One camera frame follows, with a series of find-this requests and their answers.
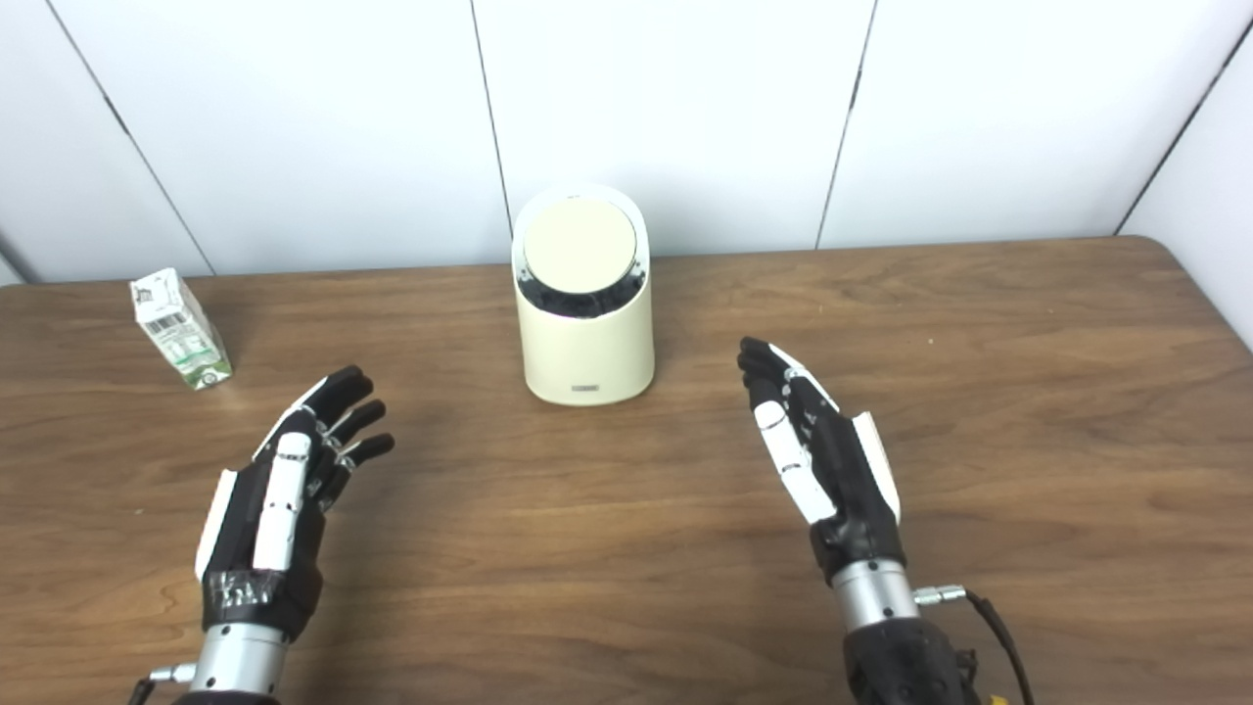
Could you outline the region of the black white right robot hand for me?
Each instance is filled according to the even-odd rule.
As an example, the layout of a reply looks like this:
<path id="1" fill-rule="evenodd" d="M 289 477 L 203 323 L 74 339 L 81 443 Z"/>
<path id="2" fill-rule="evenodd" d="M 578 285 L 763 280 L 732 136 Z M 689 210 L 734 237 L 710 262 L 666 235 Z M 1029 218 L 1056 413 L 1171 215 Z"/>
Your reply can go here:
<path id="1" fill-rule="evenodd" d="M 900 496 L 872 414 L 843 414 L 804 364 L 768 341 L 742 338 L 737 364 L 824 581 L 860 563 L 905 566 Z"/>

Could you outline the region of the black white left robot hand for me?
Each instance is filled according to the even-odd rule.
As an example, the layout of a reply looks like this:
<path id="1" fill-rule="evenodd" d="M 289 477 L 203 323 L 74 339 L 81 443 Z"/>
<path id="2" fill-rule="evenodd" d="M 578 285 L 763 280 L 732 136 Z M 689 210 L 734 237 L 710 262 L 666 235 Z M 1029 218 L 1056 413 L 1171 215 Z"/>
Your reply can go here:
<path id="1" fill-rule="evenodd" d="M 388 408 L 357 364 L 292 402 L 242 470 L 224 470 L 198 543 L 202 629 L 248 624 L 294 641 L 317 610 L 326 513 L 356 470 L 393 450 L 388 433 L 358 440 Z"/>

